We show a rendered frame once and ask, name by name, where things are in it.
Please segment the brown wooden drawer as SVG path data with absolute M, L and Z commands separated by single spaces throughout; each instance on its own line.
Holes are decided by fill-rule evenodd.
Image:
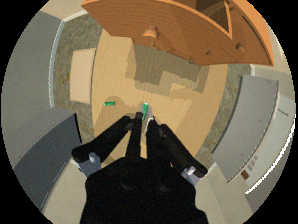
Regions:
M 237 62 L 235 58 L 230 55 L 223 47 L 219 44 L 216 46 L 209 47 L 198 53 L 204 55 L 215 63 L 230 63 Z
M 230 8 L 229 13 L 232 41 L 220 45 L 227 49 L 239 62 L 269 64 L 268 55 L 250 23 L 235 7 Z
M 226 0 L 84 0 L 80 6 L 110 36 L 155 42 L 189 55 L 232 41 Z
M 162 49 L 162 50 L 165 50 L 165 51 L 168 51 L 170 52 L 173 48 L 171 47 L 167 47 L 165 45 L 162 45 L 162 44 L 158 44 L 158 43 L 155 43 L 155 42 L 148 42 L 148 41 L 145 41 L 145 40 L 141 40 L 141 39 L 134 39 L 134 42 L 137 43 L 137 44 L 142 44 L 142 45 L 147 45 L 149 47 L 152 47 L 152 48 L 159 48 L 159 49 Z
M 199 65 L 207 65 L 207 64 L 214 64 L 212 61 L 210 61 L 209 59 L 207 59 L 206 57 L 200 55 L 199 53 L 195 53 L 192 55 L 188 55 L 182 51 L 179 51 L 177 49 L 173 50 L 172 53 L 177 54 L 179 56 L 182 56 L 186 59 L 189 59 L 189 61 L 191 62 L 195 62 Z M 191 57 L 191 58 L 190 58 Z

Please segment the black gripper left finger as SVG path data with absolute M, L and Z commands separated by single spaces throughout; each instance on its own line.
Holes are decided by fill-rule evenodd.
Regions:
M 128 131 L 131 131 L 121 169 L 120 185 L 126 190 L 133 190 L 137 187 L 140 180 L 140 143 L 143 117 L 144 105 L 141 104 L 140 111 L 136 112 L 135 119 L 123 116 L 91 142 L 72 150 L 73 159 L 86 178 L 101 168 L 101 164 Z

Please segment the orange chest of drawers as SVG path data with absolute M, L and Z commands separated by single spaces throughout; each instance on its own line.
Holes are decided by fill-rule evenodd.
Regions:
M 254 8 L 252 4 L 250 4 L 247 0 L 226 0 L 228 9 L 235 7 L 250 23 L 250 25 L 253 27 L 255 32 L 257 33 L 258 37 L 260 38 L 267 55 L 269 57 L 269 64 L 263 64 L 263 63 L 247 63 L 247 62 L 239 62 L 227 49 L 225 49 L 230 55 L 232 55 L 237 62 L 230 62 L 230 63 L 215 63 L 214 64 L 207 64 L 207 65 L 218 65 L 218 64 L 256 64 L 256 65 L 265 65 L 265 66 L 272 66 L 274 67 L 274 60 L 273 60 L 273 51 L 272 51 L 272 45 L 270 36 L 267 30 L 267 26 L 265 24 L 264 18 L 262 15 Z M 271 62 L 271 63 L 270 63 Z M 200 65 L 200 66 L 207 66 L 207 65 Z

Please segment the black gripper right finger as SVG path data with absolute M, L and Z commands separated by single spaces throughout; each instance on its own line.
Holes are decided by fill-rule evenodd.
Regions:
M 154 158 L 159 190 L 168 192 L 177 185 L 171 164 L 194 187 L 208 173 L 207 168 L 190 154 L 168 125 L 157 124 L 151 106 L 148 106 L 145 116 L 145 131 L 147 159 Z

